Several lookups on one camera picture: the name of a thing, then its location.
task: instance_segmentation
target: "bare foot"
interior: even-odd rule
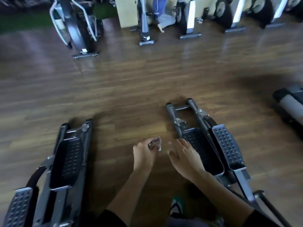
[[[161,31],[162,33],[164,33],[164,30],[162,29],[161,24],[159,23],[157,26],[158,26],[158,28],[160,29],[160,31]]]

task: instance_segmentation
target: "person's left hand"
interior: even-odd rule
[[[160,145],[157,144],[150,150],[149,143],[157,139],[158,137],[145,139],[134,145],[134,171],[146,171],[150,173],[156,161],[156,154]]]

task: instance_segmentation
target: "person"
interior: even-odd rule
[[[162,33],[164,28],[173,25],[176,22],[175,17],[172,13],[165,13],[165,7],[168,0],[153,0],[153,12],[154,18],[157,22],[157,26]]]
[[[98,226],[129,227],[141,191],[156,161],[160,145],[152,150],[149,144],[156,138],[149,138],[133,147],[134,171],[106,210],[97,218]],[[174,168],[195,186],[216,207],[224,221],[231,227],[278,227],[272,220],[264,216],[241,198],[219,183],[213,175],[205,171],[199,154],[184,139],[174,140],[176,152],[168,151]],[[170,216],[166,226],[169,227],[210,227],[197,218],[186,219],[182,210],[182,202],[175,198],[172,202]]]

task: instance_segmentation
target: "green carpet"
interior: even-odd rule
[[[101,20],[118,16],[117,9],[109,3],[96,4],[93,12]],[[49,9],[0,14],[0,34],[53,26]]]

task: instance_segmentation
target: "hand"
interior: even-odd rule
[[[200,155],[184,139],[174,140],[174,145],[178,156],[172,151],[167,151],[172,165],[180,175],[194,183],[200,173],[205,171]]]
[[[158,137],[149,138],[139,142],[133,147],[134,149],[134,171],[147,171],[150,173],[156,161],[156,154],[160,145],[155,145],[152,150],[149,149],[151,141],[157,140]]]

